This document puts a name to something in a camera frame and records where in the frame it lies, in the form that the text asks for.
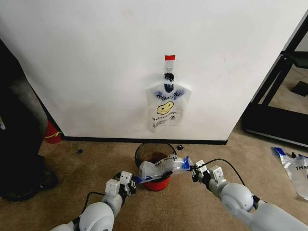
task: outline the smiley face print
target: smiley face print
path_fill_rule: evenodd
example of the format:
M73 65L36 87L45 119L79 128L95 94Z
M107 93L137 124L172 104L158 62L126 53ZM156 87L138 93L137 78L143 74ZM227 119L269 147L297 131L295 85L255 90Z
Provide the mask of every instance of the smiley face print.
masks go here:
M169 102L165 103L164 105L160 105L157 108L157 114L164 115L164 114L168 113L172 107L173 107L172 101L169 101Z

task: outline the red bucket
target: red bucket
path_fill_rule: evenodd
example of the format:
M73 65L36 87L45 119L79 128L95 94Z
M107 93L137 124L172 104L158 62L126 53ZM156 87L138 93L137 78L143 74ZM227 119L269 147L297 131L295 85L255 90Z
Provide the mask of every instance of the red bucket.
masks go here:
M47 124L45 140L48 143L58 143L62 140L60 132L57 131L57 129L52 125L50 121L48 121L48 124Z
M175 149L168 143L143 143L135 152L135 163L139 168L143 161L149 161L155 164L168 157L170 154L177 154ZM151 191L159 191L167 187L170 177L165 179L153 180L144 183L144 186Z

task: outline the white plastic bag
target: white plastic bag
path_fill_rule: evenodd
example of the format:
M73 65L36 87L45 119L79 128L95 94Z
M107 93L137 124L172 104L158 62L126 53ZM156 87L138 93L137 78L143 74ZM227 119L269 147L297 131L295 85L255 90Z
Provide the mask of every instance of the white plastic bag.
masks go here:
M291 158L281 148L275 147L275 150L296 192L308 200L308 157L298 155L296 158Z
M160 179L166 173L169 173L171 176L186 172L190 170L190 165L192 165L192 162L188 156L186 158L181 158L175 154L171 154L155 164L144 161L139 167L139 177L136 177L135 181L136 184L140 184Z
M172 74L175 55L165 56L165 80L146 91L148 100L148 129L156 132L166 126L175 126L183 118L191 91L175 84Z

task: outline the black cable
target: black cable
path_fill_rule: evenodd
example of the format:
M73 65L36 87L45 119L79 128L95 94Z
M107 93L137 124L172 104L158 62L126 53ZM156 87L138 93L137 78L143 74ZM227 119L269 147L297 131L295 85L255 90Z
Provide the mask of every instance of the black cable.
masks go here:
M88 201L89 201L89 198L90 198L90 195L91 194L95 194L95 195L100 195L100 196L105 196L104 193L101 193L101 192L89 192L88 195L87 195L87 199L86 199L86 202L85 202L85 206L83 207L83 210L81 212L81 214L86 210L86 207L88 205Z
M241 178L240 174L236 171L235 167L233 167L233 165L232 165L229 161L227 161L227 160L225 160L225 159L217 158L217 159L214 159L214 160L210 160L210 161L206 162L205 164L199 166L197 169L199 169L199 168L201 168L201 167L203 167L203 166L205 166L205 165L208 165L208 164L210 164L210 163L212 163L212 162L214 162L214 161L218 161L218 160L221 160L221 161L224 161L224 162L228 163L228 164L232 167L232 169L234 170L234 172L237 174L237 176L239 177L239 179L240 179L240 181L242 182L242 184L243 184L244 186L246 186L245 183L244 183L244 181L243 181L243 179Z

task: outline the robotic arm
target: robotic arm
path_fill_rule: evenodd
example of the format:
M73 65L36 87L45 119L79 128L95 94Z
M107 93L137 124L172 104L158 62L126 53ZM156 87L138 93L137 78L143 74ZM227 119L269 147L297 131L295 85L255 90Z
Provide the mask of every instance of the robotic arm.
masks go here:
M260 200L246 186L226 181L219 166L213 166L207 170L202 160L197 162L195 170L192 171L192 179L196 178L220 199L229 213L252 231L308 230L308 226L304 223L281 208Z
M252 231L307 231L306 226L279 207L266 203L253 195L249 189L224 179L221 167L209 170L203 160L191 166L194 182L205 184L224 205L229 213L246 224ZM93 203L76 219L51 231L111 231L114 219L125 199L136 193L135 176L122 171L119 180L107 181L105 196L101 202Z

